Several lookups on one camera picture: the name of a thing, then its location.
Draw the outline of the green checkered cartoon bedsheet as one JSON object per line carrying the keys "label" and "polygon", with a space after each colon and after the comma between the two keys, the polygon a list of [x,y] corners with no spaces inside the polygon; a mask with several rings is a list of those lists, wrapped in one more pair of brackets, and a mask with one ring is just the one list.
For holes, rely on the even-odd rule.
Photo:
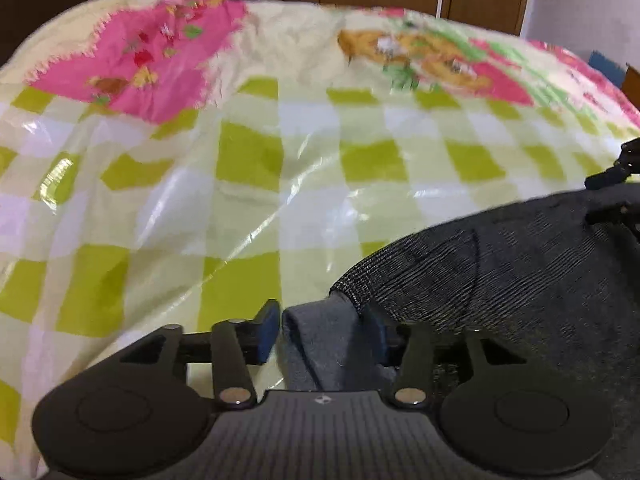
{"label": "green checkered cartoon bedsheet", "polygon": [[325,292],[384,244],[578,188],[638,110],[569,50],[416,11],[93,0],[1,66],[1,474],[153,328]]}

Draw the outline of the dark grey plaid pants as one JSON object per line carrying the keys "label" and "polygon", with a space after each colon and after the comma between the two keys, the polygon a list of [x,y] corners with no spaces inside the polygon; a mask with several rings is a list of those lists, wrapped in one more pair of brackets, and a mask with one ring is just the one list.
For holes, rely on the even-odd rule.
{"label": "dark grey plaid pants", "polygon": [[379,306],[435,330],[484,328],[612,404],[598,463],[607,479],[639,474],[639,244],[590,211],[637,205],[627,183],[516,203],[396,240],[355,264],[326,298],[283,315],[283,374],[299,390],[387,387],[360,316]]}

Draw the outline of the blue foam floor mat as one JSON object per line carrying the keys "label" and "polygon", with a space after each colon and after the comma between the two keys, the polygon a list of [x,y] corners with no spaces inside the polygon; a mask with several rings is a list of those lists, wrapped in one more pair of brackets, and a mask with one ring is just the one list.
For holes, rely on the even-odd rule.
{"label": "blue foam floor mat", "polygon": [[599,51],[592,51],[588,58],[588,65],[598,70],[615,87],[623,85],[626,76],[626,68],[610,60]]}

